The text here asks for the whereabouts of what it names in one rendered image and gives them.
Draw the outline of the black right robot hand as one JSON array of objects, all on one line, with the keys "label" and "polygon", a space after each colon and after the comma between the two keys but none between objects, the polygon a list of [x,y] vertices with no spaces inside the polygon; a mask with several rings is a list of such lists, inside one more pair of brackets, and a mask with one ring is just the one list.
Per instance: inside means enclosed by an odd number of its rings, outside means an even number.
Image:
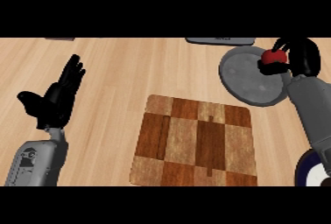
[{"label": "black right robot hand", "polygon": [[280,38],[273,52],[289,52],[289,62],[264,63],[258,60],[258,68],[264,75],[292,72],[293,76],[317,77],[321,71],[321,55],[317,43],[310,38]]}]

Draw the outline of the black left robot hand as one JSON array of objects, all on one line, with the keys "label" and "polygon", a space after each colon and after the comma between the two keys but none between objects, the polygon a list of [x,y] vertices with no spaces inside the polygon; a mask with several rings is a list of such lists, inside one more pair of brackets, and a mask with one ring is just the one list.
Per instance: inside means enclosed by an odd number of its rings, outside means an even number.
[{"label": "black left robot hand", "polygon": [[48,88],[47,94],[23,91],[17,98],[23,102],[26,112],[38,120],[36,128],[64,128],[69,124],[76,95],[86,74],[81,57],[75,54],[64,67],[58,82]]}]

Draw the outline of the red tomato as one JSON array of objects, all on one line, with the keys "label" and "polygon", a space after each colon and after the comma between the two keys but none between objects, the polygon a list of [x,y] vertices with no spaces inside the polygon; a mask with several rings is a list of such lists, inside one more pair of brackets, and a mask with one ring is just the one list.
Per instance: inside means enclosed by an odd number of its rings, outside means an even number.
[{"label": "red tomato", "polygon": [[286,63],[287,62],[287,54],[283,50],[267,50],[262,55],[262,62],[265,64],[273,64],[276,62]]}]

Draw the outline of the grey round pan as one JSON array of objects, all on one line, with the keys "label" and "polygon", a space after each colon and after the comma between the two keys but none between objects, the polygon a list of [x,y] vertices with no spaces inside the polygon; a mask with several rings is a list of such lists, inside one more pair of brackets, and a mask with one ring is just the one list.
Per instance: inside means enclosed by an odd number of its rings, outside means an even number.
[{"label": "grey round pan", "polygon": [[233,96],[256,107],[274,106],[287,98],[292,74],[264,75],[258,68],[265,49],[239,46],[222,57],[219,75]]}]

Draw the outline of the checkered wooden cutting board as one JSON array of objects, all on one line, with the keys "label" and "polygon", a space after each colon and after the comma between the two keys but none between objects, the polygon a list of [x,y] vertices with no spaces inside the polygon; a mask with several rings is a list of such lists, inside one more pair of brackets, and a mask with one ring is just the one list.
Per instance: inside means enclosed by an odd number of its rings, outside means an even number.
[{"label": "checkered wooden cutting board", "polygon": [[151,95],[129,181],[138,186],[255,186],[250,110]]}]

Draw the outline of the grey flat appliance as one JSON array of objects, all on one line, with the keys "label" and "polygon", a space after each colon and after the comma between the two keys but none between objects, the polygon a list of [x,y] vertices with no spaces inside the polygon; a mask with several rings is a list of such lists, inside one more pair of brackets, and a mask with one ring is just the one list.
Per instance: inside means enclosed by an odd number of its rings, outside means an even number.
[{"label": "grey flat appliance", "polygon": [[255,38],[187,38],[193,44],[215,46],[252,46]]}]

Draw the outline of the dark blue rimmed white plate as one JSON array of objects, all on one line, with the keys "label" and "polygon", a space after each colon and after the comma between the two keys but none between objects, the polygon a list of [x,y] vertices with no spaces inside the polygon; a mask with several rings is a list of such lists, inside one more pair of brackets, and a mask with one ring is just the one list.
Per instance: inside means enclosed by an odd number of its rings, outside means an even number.
[{"label": "dark blue rimmed white plate", "polygon": [[299,159],[295,169],[295,185],[331,186],[331,177],[314,149],[308,150]]}]

